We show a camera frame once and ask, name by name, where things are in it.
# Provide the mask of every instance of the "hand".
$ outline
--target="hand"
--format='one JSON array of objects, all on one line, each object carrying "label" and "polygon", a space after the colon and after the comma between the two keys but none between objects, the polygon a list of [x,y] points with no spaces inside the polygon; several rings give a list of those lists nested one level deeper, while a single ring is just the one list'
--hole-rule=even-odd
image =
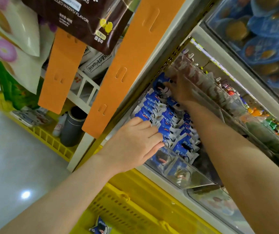
[{"label": "hand", "polygon": [[182,105],[186,105],[189,101],[196,101],[192,95],[192,83],[183,74],[177,75],[176,83],[164,82],[172,93],[172,97]]},{"label": "hand", "polygon": [[135,117],[122,126],[97,155],[115,174],[126,172],[151,158],[164,146],[162,140],[156,126]]}]

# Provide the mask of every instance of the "white bottle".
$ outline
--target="white bottle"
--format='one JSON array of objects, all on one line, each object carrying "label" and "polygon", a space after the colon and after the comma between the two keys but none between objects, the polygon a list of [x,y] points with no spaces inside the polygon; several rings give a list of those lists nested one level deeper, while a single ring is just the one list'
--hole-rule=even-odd
[{"label": "white bottle", "polygon": [[65,112],[64,114],[62,114],[59,118],[58,118],[58,123],[57,125],[55,126],[54,130],[53,130],[53,137],[59,137],[60,136],[60,133],[61,133],[61,130],[63,129],[63,126],[66,122],[66,119],[67,119],[67,114],[68,112]]}]

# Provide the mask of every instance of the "gray cup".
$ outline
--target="gray cup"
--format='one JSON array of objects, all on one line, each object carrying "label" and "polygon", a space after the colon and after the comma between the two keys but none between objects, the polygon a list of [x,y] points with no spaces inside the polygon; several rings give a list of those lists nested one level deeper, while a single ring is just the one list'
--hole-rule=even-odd
[{"label": "gray cup", "polygon": [[72,107],[67,114],[66,122],[61,131],[60,142],[66,147],[72,147],[79,143],[82,126],[87,114],[78,106]]}]

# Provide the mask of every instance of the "dark brown package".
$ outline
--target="dark brown package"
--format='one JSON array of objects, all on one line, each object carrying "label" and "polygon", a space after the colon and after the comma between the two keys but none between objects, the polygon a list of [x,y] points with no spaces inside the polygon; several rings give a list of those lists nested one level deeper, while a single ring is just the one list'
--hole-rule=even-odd
[{"label": "dark brown package", "polygon": [[140,0],[22,0],[49,22],[110,55]]}]

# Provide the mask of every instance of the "tile floor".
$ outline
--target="tile floor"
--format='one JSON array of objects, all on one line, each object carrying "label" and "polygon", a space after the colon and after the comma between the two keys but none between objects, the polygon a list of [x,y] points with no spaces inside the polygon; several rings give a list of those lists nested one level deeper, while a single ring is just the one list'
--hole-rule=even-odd
[{"label": "tile floor", "polygon": [[67,164],[0,112],[0,228],[62,182]]}]

